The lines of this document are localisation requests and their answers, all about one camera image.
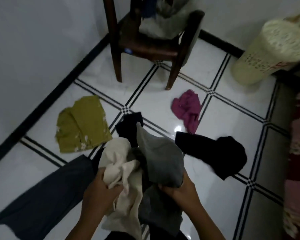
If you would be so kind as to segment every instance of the chair seat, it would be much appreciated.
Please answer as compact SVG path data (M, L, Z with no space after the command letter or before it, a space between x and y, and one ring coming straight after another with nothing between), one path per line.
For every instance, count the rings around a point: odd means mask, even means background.
M173 40L150 38L139 32L141 18L125 16L120 29L119 47L149 60L174 60L179 52L178 37Z

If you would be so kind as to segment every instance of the wicker laundry basket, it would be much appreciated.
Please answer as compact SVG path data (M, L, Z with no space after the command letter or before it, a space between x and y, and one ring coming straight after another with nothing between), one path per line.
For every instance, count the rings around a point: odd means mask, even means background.
M237 82L250 85L298 61L300 27L285 20L271 20L233 64L231 72Z

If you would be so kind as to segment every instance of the blue sticker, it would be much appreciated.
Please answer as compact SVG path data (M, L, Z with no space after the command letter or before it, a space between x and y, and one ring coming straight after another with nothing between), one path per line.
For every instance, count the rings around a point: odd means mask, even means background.
M128 49L128 48L124 48L124 52L128 53L128 54L132 54L132 50L131 49Z

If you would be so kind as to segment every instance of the white wall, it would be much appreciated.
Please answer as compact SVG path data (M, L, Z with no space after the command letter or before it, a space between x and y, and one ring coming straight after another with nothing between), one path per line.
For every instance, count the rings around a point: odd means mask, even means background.
M0 144L107 32L102 0L0 0Z
M263 24L300 13L300 0L200 0L202 29L246 49Z

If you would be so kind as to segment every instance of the wooden chair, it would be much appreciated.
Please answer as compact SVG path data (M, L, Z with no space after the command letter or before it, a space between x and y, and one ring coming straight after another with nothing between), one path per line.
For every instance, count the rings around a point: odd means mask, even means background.
M141 22L141 0L131 0L130 12L117 23L114 0L103 0L110 35L110 47L114 71L118 82L122 82L121 53L125 49L132 51L131 55L151 61L167 60L172 62L166 90L170 90L181 67L188 60L200 31L200 23L204 12L197 10L188 18L181 42L176 37L173 40L150 38L139 32Z

